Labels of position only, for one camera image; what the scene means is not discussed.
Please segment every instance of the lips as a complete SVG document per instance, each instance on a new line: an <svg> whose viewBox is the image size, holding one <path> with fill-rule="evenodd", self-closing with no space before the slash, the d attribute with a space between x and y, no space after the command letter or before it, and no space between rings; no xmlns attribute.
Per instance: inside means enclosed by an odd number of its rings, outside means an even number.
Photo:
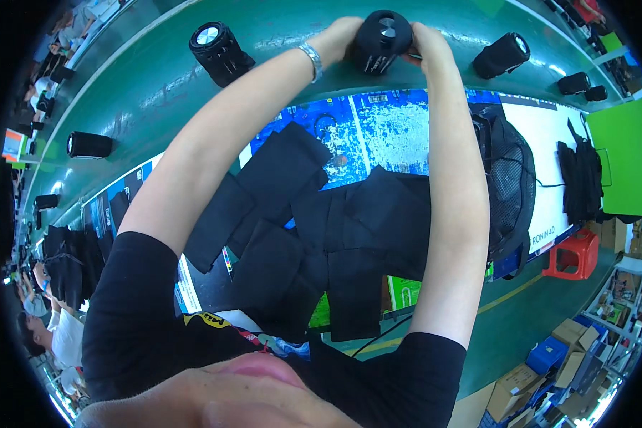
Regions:
<svg viewBox="0 0 642 428"><path fill-rule="evenodd" d="M250 377L270 377L297 388L306 389L295 371L280 358L265 353L240 355L223 363L217 373Z"/></svg>

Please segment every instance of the stack of fabric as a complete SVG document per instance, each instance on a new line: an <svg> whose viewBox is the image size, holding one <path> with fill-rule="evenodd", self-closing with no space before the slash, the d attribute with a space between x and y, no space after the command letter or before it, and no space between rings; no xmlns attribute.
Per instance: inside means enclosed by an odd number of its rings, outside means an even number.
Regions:
<svg viewBox="0 0 642 428"><path fill-rule="evenodd" d="M561 177L566 184L564 212L569 224L583 225L595 220L600 212L601 198L604 196L602 163L590 140L575 132L570 119L568 129L577 147L573 151L564 142L559 141L558 145Z"/></svg>
<svg viewBox="0 0 642 428"><path fill-rule="evenodd" d="M48 226L43 256L52 295L77 310L95 291L104 267L97 236Z"/></svg>
<svg viewBox="0 0 642 428"><path fill-rule="evenodd" d="M184 251L206 272L227 244L240 258L232 309L292 342L305 340L325 291L332 340L377 336L383 276L423 277L428 177L376 167L363 182L319 191L330 158L297 123L273 133L237 176L225 176ZM296 227L285 229L291 218Z"/></svg>

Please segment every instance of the cylindrical speaker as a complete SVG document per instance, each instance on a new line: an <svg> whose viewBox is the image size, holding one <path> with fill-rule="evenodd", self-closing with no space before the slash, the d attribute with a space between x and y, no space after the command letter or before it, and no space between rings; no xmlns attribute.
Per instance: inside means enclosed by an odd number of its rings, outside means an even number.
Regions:
<svg viewBox="0 0 642 428"><path fill-rule="evenodd" d="M413 34L411 25L398 13L377 10L361 24L352 45L356 67L368 74L379 76L397 56L407 52Z"/></svg>
<svg viewBox="0 0 642 428"><path fill-rule="evenodd" d="M100 159L111 153L112 139L96 133L74 131L69 134L66 154L70 158Z"/></svg>
<svg viewBox="0 0 642 428"><path fill-rule="evenodd" d="M38 211L50 210L56 207L59 201L59 194L41 194L35 197L34 207Z"/></svg>
<svg viewBox="0 0 642 428"><path fill-rule="evenodd" d="M516 67L531 57L531 48L518 33L506 33L495 43L483 48L473 60L473 68L478 76L491 79L506 72L511 73Z"/></svg>
<svg viewBox="0 0 642 428"><path fill-rule="evenodd" d="M214 83L222 88L255 65L255 61L240 49L228 25L222 22L202 25L190 37L188 47Z"/></svg>
<svg viewBox="0 0 642 428"><path fill-rule="evenodd" d="M588 101L604 101L606 98L608 93L604 85L595 86L585 92L585 99Z"/></svg>
<svg viewBox="0 0 642 428"><path fill-rule="evenodd" d="M23 133L26 137L31 138L34 136L34 131L31 129L31 125L20 123L17 125L16 131L18 133Z"/></svg>
<svg viewBox="0 0 642 428"><path fill-rule="evenodd" d="M50 74L50 79L56 83L61 83L64 79L71 79L74 77L74 71L71 68L66 68L63 65L56 66Z"/></svg>
<svg viewBox="0 0 642 428"><path fill-rule="evenodd" d="M587 73L582 71L575 73L574 75L562 77L559 81L556 82L556 85L559 86L559 92L564 95L579 94L590 89L590 78L587 76Z"/></svg>

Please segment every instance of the black t-shirt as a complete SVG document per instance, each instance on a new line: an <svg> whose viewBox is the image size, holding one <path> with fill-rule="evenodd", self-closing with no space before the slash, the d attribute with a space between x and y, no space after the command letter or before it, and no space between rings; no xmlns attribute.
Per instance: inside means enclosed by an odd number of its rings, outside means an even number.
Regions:
<svg viewBox="0 0 642 428"><path fill-rule="evenodd" d="M187 368L264 350L256 335L218 316L177 318L177 264L173 251L150 236L117 237L83 332L83 370L94 400L130 397ZM309 336L308 345L279 344L277 355L360 425L447 425L466 354L458 343L411 333L393 353L361 362Z"/></svg>

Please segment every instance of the blue bin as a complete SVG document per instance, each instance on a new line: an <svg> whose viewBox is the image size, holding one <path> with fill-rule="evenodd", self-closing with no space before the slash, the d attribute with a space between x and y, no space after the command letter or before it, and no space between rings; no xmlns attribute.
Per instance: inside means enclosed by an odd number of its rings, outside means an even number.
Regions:
<svg viewBox="0 0 642 428"><path fill-rule="evenodd" d="M566 354L568 345L549 336L528 354L526 365L542 376L547 374L552 366L560 366Z"/></svg>

